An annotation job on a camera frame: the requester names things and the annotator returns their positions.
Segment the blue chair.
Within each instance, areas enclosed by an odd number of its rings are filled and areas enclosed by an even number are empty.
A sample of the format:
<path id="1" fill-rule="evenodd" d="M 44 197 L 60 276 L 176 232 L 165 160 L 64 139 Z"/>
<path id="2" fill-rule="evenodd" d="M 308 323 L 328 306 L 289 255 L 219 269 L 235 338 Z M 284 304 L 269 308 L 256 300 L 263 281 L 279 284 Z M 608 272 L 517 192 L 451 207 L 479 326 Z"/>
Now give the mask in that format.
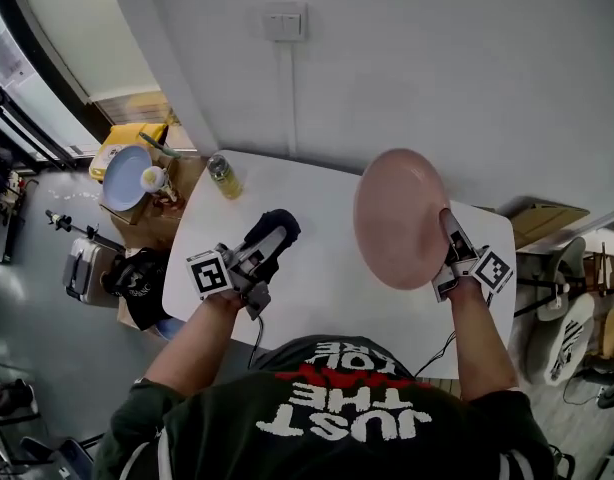
<path id="1" fill-rule="evenodd" d="M 61 438 L 52 444 L 24 436 L 20 440 L 22 450 L 29 456 L 23 461 L 27 466 L 58 465 L 67 476 L 64 480 L 92 480 L 94 459 L 89 449 L 98 445 L 102 435 L 84 441 Z"/>

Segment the black bag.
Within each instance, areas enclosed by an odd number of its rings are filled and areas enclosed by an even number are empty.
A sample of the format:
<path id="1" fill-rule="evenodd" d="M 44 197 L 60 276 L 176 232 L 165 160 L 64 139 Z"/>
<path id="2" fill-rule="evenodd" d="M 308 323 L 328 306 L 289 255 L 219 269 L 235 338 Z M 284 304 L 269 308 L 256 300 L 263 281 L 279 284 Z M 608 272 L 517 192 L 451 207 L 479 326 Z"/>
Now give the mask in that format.
<path id="1" fill-rule="evenodd" d="M 129 257 L 116 255 L 110 269 L 101 277 L 107 293 L 125 300 L 133 322 L 141 331 L 169 318 L 162 305 L 169 256 L 168 251 L 147 247 Z"/>

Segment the dark blue cloth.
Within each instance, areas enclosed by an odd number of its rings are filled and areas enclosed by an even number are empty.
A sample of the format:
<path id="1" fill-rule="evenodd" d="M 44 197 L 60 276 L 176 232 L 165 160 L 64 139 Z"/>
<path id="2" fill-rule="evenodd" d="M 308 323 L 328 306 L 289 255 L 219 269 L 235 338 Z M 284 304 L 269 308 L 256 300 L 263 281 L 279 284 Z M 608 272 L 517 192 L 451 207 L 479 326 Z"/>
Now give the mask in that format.
<path id="1" fill-rule="evenodd" d="M 285 209 L 276 209 L 265 212 L 254 227 L 245 235 L 244 244 L 246 246 L 267 238 L 277 228 L 283 228 L 285 237 L 274 247 L 274 250 L 263 261 L 262 266 L 257 269 L 255 276 L 258 279 L 270 283 L 274 274 L 278 271 L 279 256 L 298 239 L 301 228 L 294 216 Z"/>

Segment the flat cardboard box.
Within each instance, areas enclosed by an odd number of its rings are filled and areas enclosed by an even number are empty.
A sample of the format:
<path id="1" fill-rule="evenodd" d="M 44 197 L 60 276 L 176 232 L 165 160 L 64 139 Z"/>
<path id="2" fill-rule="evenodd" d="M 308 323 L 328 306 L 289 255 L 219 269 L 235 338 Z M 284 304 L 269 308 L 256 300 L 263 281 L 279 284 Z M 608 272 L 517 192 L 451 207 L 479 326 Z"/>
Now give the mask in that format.
<path id="1" fill-rule="evenodd" d="M 515 248 L 522 249 L 587 217 L 583 208 L 531 196 L 518 196 L 505 203 L 496 213 L 511 222 Z"/>

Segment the small yellow white cup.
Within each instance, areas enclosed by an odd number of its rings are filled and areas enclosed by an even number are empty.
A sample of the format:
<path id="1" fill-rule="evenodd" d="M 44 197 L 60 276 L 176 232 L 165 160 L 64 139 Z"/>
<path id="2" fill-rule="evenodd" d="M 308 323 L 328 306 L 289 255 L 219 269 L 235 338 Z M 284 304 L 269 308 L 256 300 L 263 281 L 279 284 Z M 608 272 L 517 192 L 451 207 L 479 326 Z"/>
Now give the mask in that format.
<path id="1" fill-rule="evenodd" d="M 164 189 L 167 180 L 166 172 L 161 167 L 153 165 L 142 172 L 140 186 L 145 192 L 154 194 Z"/>

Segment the white wall switch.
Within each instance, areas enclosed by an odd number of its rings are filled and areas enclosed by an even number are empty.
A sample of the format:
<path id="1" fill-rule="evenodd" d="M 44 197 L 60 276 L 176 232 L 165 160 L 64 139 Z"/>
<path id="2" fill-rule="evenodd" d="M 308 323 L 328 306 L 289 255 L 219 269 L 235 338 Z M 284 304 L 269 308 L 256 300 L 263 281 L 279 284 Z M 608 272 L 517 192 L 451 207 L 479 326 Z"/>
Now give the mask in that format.
<path id="1" fill-rule="evenodd" d="M 271 42 L 304 42 L 308 34 L 308 5 L 305 2 L 269 2 L 263 6 L 264 38 Z"/>

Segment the yellow drink bottle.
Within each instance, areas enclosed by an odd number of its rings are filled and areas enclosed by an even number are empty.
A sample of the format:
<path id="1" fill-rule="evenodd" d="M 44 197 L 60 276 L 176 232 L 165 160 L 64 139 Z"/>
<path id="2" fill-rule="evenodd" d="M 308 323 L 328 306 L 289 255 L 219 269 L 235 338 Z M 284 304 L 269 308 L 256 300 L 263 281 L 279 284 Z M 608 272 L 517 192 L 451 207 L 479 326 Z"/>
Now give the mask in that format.
<path id="1" fill-rule="evenodd" d="M 225 198 L 235 200 L 241 195 L 242 184 L 231 164 L 223 155 L 212 155 L 208 159 L 206 167 L 211 179 Z"/>

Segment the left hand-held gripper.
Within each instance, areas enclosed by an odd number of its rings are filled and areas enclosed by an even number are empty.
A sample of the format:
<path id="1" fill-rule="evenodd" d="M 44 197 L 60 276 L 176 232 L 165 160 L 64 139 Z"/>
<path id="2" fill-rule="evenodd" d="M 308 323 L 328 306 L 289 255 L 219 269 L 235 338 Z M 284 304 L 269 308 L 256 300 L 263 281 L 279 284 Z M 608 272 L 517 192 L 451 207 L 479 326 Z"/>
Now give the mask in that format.
<path id="1" fill-rule="evenodd" d="M 279 250 L 286 237 L 286 227 L 279 225 L 257 238 L 246 238 L 235 249 L 219 243 L 214 249 L 187 258 L 187 269 L 200 299 L 234 292 L 250 318 L 256 320 L 271 302 L 268 281 L 259 269 L 278 268 Z"/>

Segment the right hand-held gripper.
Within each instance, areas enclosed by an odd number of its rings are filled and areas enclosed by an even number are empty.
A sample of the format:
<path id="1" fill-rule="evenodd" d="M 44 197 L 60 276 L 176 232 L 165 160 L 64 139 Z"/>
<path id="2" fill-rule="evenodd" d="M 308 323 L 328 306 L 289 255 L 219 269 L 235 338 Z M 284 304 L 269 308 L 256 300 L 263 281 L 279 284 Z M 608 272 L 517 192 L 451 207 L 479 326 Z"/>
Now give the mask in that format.
<path id="1" fill-rule="evenodd" d="M 490 302 L 507 284 L 513 268 L 490 248 L 476 250 L 450 209 L 443 209 L 439 219 L 449 249 L 441 270 L 432 280 L 437 301 L 445 301 L 462 278 L 472 278 L 489 291 L 486 300 Z"/>

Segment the dark green printed t-shirt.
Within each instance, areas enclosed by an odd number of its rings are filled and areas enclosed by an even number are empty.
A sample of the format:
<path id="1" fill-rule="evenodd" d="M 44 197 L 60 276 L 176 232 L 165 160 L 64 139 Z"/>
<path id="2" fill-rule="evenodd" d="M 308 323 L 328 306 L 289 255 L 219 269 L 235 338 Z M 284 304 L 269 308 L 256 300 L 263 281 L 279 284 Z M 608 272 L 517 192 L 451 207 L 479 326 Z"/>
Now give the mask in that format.
<path id="1" fill-rule="evenodd" d="M 519 390 L 464 401 L 362 337 L 309 336 L 185 397 L 140 380 L 92 480 L 554 480 Z"/>

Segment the black tripod stand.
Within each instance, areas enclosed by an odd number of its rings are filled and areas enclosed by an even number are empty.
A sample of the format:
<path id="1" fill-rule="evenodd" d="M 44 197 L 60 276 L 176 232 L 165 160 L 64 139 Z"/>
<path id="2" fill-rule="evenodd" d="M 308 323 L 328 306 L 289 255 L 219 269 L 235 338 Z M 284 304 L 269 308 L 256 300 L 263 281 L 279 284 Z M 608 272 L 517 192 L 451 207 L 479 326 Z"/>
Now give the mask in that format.
<path id="1" fill-rule="evenodd" d="M 126 251 L 122 244 L 102 236 L 99 233 L 98 228 L 87 226 L 85 229 L 82 229 L 72 222 L 71 216 L 65 214 L 60 215 L 52 212 L 51 210 L 46 210 L 45 215 L 49 219 L 49 224 L 53 225 L 56 230 L 64 230 L 65 232 L 75 231 L 84 235 L 89 241 L 98 244 L 101 247 L 116 251 L 119 254 L 124 254 Z"/>

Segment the silver suitcase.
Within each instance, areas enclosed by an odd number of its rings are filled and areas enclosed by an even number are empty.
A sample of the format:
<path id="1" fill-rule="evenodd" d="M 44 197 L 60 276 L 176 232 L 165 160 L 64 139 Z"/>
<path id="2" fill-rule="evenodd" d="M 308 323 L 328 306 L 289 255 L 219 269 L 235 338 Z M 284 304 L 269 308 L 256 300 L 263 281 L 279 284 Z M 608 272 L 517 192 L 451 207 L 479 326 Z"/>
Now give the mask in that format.
<path id="1" fill-rule="evenodd" d="M 113 267 L 118 253 L 87 238 L 73 241 L 65 263 L 62 284 L 71 298 L 90 306 L 117 309 L 119 297 L 108 293 L 102 277 Z"/>

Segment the green-handled tool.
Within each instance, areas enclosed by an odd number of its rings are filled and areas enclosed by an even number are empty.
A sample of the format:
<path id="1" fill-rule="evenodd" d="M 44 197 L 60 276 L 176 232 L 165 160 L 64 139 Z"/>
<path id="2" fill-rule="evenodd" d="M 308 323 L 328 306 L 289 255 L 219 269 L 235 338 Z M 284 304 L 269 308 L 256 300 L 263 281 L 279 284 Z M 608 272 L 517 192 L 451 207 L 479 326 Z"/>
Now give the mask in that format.
<path id="1" fill-rule="evenodd" d="M 140 132 L 139 137 L 145 142 L 147 142 L 148 144 L 150 144 L 151 146 L 153 146 L 154 148 L 160 150 L 164 155 L 168 157 L 175 158 L 175 159 L 180 159 L 182 157 L 182 154 L 180 152 L 174 149 L 171 149 L 167 147 L 166 145 L 160 144 L 157 140 L 155 140 L 150 135 L 144 132 Z"/>

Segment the person's left forearm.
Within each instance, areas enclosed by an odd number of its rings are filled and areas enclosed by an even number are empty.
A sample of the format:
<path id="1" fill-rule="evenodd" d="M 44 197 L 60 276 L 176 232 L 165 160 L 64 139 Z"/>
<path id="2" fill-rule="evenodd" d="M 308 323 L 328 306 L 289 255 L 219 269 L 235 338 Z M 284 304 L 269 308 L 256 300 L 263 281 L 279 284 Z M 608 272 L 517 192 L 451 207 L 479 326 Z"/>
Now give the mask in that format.
<path id="1" fill-rule="evenodd" d="M 242 307 L 235 291 L 210 295 L 158 354 L 144 378 L 186 397 L 210 386 Z"/>

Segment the person's right forearm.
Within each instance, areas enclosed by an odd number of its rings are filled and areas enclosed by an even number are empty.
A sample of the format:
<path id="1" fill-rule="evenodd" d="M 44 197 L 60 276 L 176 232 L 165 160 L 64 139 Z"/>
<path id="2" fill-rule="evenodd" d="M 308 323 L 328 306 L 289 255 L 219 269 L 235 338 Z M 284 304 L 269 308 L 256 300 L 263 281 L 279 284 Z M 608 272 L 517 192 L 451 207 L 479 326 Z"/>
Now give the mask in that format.
<path id="1" fill-rule="evenodd" d="M 516 369 L 486 305 L 480 284 L 461 277 L 448 298 L 456 335 L 462 398 L 473 401 L 519 387 Z"/>

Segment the light blue plate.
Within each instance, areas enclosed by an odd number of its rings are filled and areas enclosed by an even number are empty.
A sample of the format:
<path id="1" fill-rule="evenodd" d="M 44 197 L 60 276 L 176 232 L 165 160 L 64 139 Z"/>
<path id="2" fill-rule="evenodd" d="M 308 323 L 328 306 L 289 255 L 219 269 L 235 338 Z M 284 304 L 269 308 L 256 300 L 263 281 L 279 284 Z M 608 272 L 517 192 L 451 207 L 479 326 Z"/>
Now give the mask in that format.
<path id="1" fill-rule="evenodd" d="M 176 318 L 161 319 L 155 324 L 157 333 L 166 341 L 171 341 L 185 325 L 184 321 Z"/>
<path id="2" fill-rule="evenodd" d="M 139 145 L 120 150 L 109 163 L 103 178 L 103 203 L 116 212 L 130 210 L 145 195 L 143 172 L 152 166 L 150 153 Z"/>

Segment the yellow plastic box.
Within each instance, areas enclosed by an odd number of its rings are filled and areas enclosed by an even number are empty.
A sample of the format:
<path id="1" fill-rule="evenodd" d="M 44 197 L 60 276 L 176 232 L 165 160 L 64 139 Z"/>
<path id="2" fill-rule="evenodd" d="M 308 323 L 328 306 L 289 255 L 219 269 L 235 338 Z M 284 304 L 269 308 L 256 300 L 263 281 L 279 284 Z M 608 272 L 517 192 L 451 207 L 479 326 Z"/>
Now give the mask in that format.
<path id="1" fill-rule="evenodd" d="M 114 125 L 100 146 L 89 165 L 90 177 L 102 182 L 111 160 L 124 148 L 139 145 L 143 148 L 153 148 L 153 145 L 142 138 L 141 133 L 162 144 L 168 126 L 165 123 L 127 123 Z"/>

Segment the grey shell chair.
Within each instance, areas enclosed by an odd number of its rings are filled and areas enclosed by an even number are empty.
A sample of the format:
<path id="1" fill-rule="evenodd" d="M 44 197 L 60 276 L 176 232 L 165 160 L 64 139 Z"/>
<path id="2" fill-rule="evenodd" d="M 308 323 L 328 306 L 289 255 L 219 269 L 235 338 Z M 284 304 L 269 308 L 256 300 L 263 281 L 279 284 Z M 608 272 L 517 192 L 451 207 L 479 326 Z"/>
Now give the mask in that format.
<path id="1" fill-rule="evenodd" d="M 536 323 L 527 341 L 525 374 L 534 385 L 558 386 L 570 379 L 587 351 L 595 301 L 584 269 L 586 241 L 573 239 L 533 275 Z"/>

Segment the open cardboard box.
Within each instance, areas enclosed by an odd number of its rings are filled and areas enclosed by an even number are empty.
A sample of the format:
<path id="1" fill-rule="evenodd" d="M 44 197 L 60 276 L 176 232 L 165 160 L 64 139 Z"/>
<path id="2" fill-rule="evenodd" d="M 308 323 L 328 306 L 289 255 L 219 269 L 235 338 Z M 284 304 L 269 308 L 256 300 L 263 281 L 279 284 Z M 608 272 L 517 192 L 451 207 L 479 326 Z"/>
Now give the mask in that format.
<path id="1" fill-rule="evenodd" d="M 159 164 L 167 164 L 173 187 L 183 199 L 180 206 L 159 206 L 151 194 L 146 194 L 130 210 L 115 212 L 107 207 L 103 199 L 99 200 L 99 206 L 110 216 L 126 248 L 168 250 L 172 247 L 187 201 L 205 169 L 206 161 L 203 157 L 187 156 L 162 160 Z"/>

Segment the big pink plate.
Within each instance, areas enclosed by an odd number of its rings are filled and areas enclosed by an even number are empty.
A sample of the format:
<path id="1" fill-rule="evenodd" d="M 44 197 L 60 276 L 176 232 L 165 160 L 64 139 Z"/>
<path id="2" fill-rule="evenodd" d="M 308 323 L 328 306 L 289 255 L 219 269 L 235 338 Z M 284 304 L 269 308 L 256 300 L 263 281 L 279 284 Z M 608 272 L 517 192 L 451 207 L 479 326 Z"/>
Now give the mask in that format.
<path id="1" fill-rule="evenodd" d="M 440 271 L 449 244 L 440 214 L 449 207 L 433 165 L 409 149 L 376 157 L 358 183 L 356 241 L 370 271 L 385 285 L 415 290 Z"/>

